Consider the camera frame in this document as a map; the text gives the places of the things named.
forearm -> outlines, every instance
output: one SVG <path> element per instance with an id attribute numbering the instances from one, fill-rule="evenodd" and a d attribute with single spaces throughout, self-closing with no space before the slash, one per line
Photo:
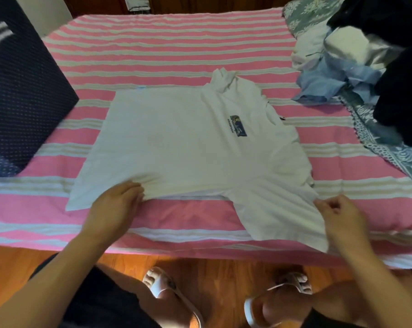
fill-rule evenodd
<path id="1" fill-rule="evenodd" d="M 1 306 L 0 327 L 57 327 L 79 286 L 105 249 L 97 240 L 78 235 Z"/>
<path id="2" fill-rule="evenodd" d="M 344 256 L 356 283 L 383 328 L 412 328 L 412 295 L 370 246 Z"/>

dark blue polka dot fabric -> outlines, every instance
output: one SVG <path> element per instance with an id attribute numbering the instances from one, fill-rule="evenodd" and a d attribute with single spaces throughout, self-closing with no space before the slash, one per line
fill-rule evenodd
<path id="1" fill-rule="evenodd" d="M 21 172 L 77 101 L 16 0 L 0 0 L 0 177 Z"/>

pink and white striped bedspread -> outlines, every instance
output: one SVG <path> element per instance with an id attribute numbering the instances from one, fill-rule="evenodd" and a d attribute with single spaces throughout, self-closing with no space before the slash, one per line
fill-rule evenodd
<path id="1" fill-rule="evenodd" d="M 338 103 L 303 106 L 291 68 L 295 39 L 281 9 L 192 15 L 83 16 L 45 38 L 80 97 L 18 176 L 0 180 L 0 244 L 60 250 L 87 210 L 65 212 L 69 192 L 116 90 L 208 83 L 225 67 L 259 85 L 297 127 L 322 197 L 345 193 L 371 218 L 387 262 L 412 267 L 412 181 L 358 141 Z M 225 200 L 151 200 L 111 252 L 337 264 L 292 241 L 253 241 Z"/>

floral patterned fabric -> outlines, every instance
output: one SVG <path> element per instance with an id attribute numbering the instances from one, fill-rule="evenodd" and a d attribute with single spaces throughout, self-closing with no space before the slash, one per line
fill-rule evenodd
<path id="1" fill-rule="evenodd" d="M 341 7 L 344 0 L 293 0 L 282 15 L 291 34 L 297 38 L 310 27 L 328 19 Z"/>
<path id="2" fill-rule="evenodd" d="M 293 0 L 283 8 L 285 22 L 294 37 L 328 19 L 340 9 L 343 0 Z M 403 171 L 412 179 L 412 147 L 402 142 L 393 127 L 382 126 L 373 118 L 374 106 L 364 104 L 350 87 L 341 89 L 339 98 L 350 111 L 362 144 Z"/>

sandal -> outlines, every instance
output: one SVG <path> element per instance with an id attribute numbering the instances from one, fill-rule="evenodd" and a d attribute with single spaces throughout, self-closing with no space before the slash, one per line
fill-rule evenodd
<path id="1" fill-rule="evenodd" d="M 297 273 L 297 272 L 288 273 L 288 274 L 281 276 L 279 278 L 278 284 L 275 285 L 274 287 L 271 287 L 267 289 L 266 291 L 261 292 L 255 297 L 247 298 L 244 302 L 244 313 L 245 313 L 245 318 L 248 324 L 250 325 L 250 327 L 252 328 L 273 328 L 273 327 L 277 327 L 278 325 L 280 325 L 280 323 L 272 325 L 272 326 L 259 325 L 256 322 L 256 319 L 255 319 L 256 315 L 255 315 L 255 310 L 253 309 L 253 302 L 257 298 L 265 295 L 269 291 L 275 290 L 283 286 L 293 286 L 293 287 L 296 287 L 300 293 L 306 293 L 308 295 L 312 295 L 311 285 L 309 285 L 307 281 L 308 281 L 308 277 L 304 274 Z"/>
<path id="2" fill-rule="evenodd" d="M 163 269 L 159 267 L 153 267 L 146 273 L 146 276 L 154 278 L 154 282 L 150 287 L 148 286 L 148 284 L 144 282 L 145 277 L 142 282 L 149 287 L 151 293 L 155 298 L 158 298 L 160 293 L 165 290 L 173 291 L 177 295 L 177 297 L 179 297 L 180 300 L 186 305 L 186 307 L 196 316 L 196 319 L 198 321 L 198 327 L 203 328 L 205 326 L 200 311 L 180 292 L 180 290 L 176 287 L 174 281 L 168 276 L 168 274 Z"/>

